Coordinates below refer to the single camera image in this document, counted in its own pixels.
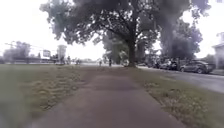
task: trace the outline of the street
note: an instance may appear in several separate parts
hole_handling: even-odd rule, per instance
[[[163,72],[167,78],[174,78],[182,80],[184,82],[198,85],[200,87],[224,93],[224,76],[209,75],[209,74],[196,74],[196,73],[182,73],[177,71],[167,71],[152,69],[147,67],[139,67],[140,69],[151,71],[151,72]]]

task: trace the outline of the grass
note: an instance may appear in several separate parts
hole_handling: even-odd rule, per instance
[[[189,128],[223,128],[224,95],[182,81],[162,73],[128,69],[127,74],[142,85],[164,110]]]
[[[100,71],[54,65],[0,65],[0,116],[6,118],[10,128],[18,127],[74,94],[77,85]]]
[[[1,65],[0,116],[9,121],[11,128],[18,127],[73,95],[78,85],[104,74],[129,76],[189,128],[224,126],[223,94],[197,88],[162,73],[131,68]]]

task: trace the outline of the house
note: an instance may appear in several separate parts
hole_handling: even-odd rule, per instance
[[[216,68],[224,68],[224,32],[219,33],[220,43],[214,46]]]

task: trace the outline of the overcast sky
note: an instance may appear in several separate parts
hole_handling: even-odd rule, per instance
[[[47,0],[2,0],[0,2],[0,54],[9,48],[11,41],[24,41],[30,43],[32,53],[37,54],[40,50],[49,49],[56,52],[57,45],[66,44],[63,40],[54,40],[54,35],[49,29],[46,21],[47,14],[39,10],[40,4]],[[216,34],[224,31],[224,5],[217,4],[210,0],[212,9],[209,10],[209,17],[201,18],[198,27],[203,34],[201,42],[201,52],[197,57],[204,57],[207,54],[214,54],[212,46],[217,44]],[[185,21],[191,22],[189,13],[184,14]],[[98,59],[105,52],[102,44],[96,46],[92,42],[87,42],[86,46],[74,44],[68,46],[67,55],[72,58]]]

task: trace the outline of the concrete path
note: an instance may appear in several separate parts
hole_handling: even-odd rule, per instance
[[[97,76],[29,128],[184,128],[127,77]]]

